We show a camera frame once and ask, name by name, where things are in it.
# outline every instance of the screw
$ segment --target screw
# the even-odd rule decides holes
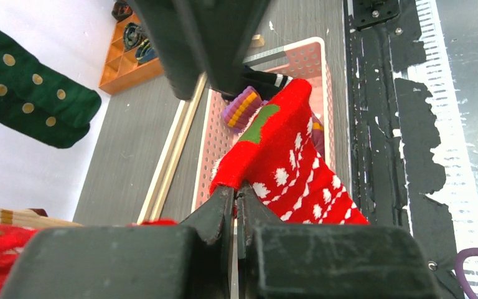
[[[437,263],[436,262],[433,262],[432,260],[430,260],[428,262],[428,268],[432,271],[435,271],[437,270]]]

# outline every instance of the gold polka dot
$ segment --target gold polka dot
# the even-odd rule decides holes
[[[16,59],[10,54],[4,54],[2,61],[4,61],[4,64],[8,65],[9,67],[13,67],[14,64],[16,64]]]
[[[64,100],[65,97],[67,96],[65,91],[62,90],[62,89],[58,89],[57,95],[58,95],[58,99],[60,99],[60,100]]]
[[[23,112],[26,114],[32,113],[34,111],[34,104],[26,103],[23,105]]]
[[[56,117],[51,116],[47,118],[47,121],[45,121],[45,123],[47,124],[47,126],[54,126],[56,124]]]
[[[32,81],[34,82],[34,84],[39,85],[43,83],[43,78],[41,78],[40,75],[34,74],[32,75]]]
[[[3,84],[0,84],[0,97],[4,96],[8,92],[8,88]]]

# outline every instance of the wooden organizer box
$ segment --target wooden organizer box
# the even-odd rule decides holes
[[[138,65],[134,56],[138,47],[125,52],[123,32],[129,22],[140,24],[140,20],[135,14],[116,24],[101,73],[100,89],[110,95],[157,77],[164,72],[158,58]]]

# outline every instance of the laundry basket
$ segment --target laundry basket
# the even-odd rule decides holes
[[[288,63],[267,70],[293,78],[302,78],[312,85],[310,104],[312,112],[324,125],[325,157],[331,169],[334,164],[334,111],[332,85],[326,62],[325,43],[320,37],[311,37],[277,49],[269,50],[245,59],[245,64],[259,65],[287,57]],[[211,90],[208,94],[199,167],[195,179],[192,212],[210,198],[210,179],[213,164],[230,150],[237,139],[236,134],[221,119],[226,102],[220,93]]]

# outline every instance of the black sock with white stripes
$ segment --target black sock with white stripes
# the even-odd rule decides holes
[[[249,86],[252,86],[261,96],[263,101],[270,101],[278,92],[290,83],[292,77],[262,72],[246,68],[246,72],[241,76],[241,92]],[[237,95],[222,95],[224,100],[232,101]]]

